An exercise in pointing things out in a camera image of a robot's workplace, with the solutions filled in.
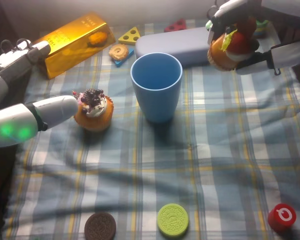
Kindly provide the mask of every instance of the red bottle cap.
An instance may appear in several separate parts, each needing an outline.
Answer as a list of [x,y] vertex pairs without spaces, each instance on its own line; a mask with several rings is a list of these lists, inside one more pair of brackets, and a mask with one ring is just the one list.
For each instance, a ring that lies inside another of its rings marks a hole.
[[268,215],[268,223],[275,232],[282,232],[290,228],[296,219],[295,210],[284,203],[276,205]]

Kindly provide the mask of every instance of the white logo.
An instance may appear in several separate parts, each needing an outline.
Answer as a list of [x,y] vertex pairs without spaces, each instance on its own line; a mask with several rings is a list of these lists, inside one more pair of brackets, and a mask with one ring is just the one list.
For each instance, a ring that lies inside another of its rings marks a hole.
[[[282,215],[282,214],[284,213],[284,211],[286,211],[286,212],[288,213],[288,215],[289,215],[288,218],[285,218],[285,217]],[[287,208],[285,208],[285,207],[280,208],[279,210],[277,210],[277,212],[278,212],[278,215],[279,215],[279,217],[281,218],[281,220],[283,220],[283,221],[285,221],[285,222],[288,222],[288,221],[290,221],[290,220],[292,219],[292,213],[290,212],[289,209],[287,209]]]

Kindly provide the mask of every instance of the white wall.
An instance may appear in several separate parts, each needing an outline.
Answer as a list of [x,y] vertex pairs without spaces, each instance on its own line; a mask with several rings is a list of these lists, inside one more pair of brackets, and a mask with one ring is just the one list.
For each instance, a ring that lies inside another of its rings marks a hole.
[[110,26],[205,18],[214,0],[0,0],[19,37],[53,31],[93,11]]

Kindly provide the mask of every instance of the checkered fabric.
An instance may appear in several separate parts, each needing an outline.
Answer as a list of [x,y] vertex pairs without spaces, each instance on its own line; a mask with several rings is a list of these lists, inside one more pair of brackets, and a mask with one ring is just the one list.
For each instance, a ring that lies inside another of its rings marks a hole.
[[[137,27],[149,35],[167,25]],[[112,30],[118,38],[131,27]],[[278,42],[270,25],[261,51]],[[136,57],[117,68],[108,50],[52,80],[33,71],[25,102],[99,88],[114,102],[113,119],[95,134],[71,118],[19,146],[3,239],[84,240],[88,217],[108,212],[116,240],[162,240],[156,218],[169,203],[188,212],[188,240],[279,239],[267,217],[287,203],[300,239],[300,85],[291,69],[186,68],[172,123],[154,126],[133,91]]]

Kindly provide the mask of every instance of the shiny gold surface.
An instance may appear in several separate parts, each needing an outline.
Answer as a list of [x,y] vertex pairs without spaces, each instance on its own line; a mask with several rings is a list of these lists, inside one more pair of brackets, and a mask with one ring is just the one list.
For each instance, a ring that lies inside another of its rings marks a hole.
[[[97,32],[107,33],[105,42],[92,45],[89,37]],[[51,52],[45,59],[46,71],[52,79],[116,42],[105,23],[91,12],[35,41],[48,41]]]

